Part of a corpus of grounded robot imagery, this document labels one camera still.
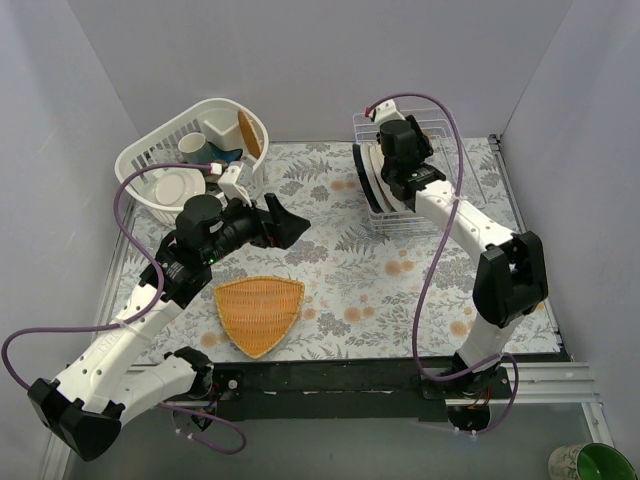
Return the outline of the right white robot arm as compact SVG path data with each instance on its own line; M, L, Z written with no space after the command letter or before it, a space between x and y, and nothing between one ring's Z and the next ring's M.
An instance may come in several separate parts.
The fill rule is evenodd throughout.
M427 163L430 141L412 116L379 126L377 140L384 163L381 177L393 196L443 231L474 262L472 299L476 319L457 349L449 370L421 377L443 390L475 397L495 376L522 319L548 296L541 239L531 231L517 233L500 225L462 198L459 185Z

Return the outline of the red rimmed beige plate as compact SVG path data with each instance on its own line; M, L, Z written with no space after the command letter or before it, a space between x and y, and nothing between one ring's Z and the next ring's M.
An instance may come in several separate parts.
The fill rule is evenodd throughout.
M363 189L363 192L365 194L365 197L367 199L367 202L369 204L369 207L372 212L381 213L382 210L380 209L380 205L377 202L377 199L374 195L374 192L371 188L371 185L368 181L368 178L364 169L364 164L363 164L362 155L361 155L361 147L359 144L354 143L352 145L352 155L354 159L356 172L357 172L361 187Z

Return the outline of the watermelon pattern plate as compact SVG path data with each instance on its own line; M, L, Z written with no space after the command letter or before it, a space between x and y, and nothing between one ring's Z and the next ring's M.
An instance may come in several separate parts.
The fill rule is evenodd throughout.
M380 160L380 150L373 144L363 143L360 145L361 153L367 160L365 169L373 175L377 183L377 189L384 198L385 204L388 206L388 212L401 212L404 206L393 198L390 187L383 181L381 176L382 161Z

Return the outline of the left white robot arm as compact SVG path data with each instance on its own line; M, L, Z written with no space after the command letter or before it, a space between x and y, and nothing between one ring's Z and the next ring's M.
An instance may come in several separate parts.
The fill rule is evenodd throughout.
M211 267L245 244L291 247L308 220L287 211L273 194L266 207L239 199L222 204L209 195L189 199L108 330L54 379L27 391L43 424L81 459L92 461L115 442L122 427L171 397L209 396L213 363L183 347L133 379L125 377L154 337L211 281Z

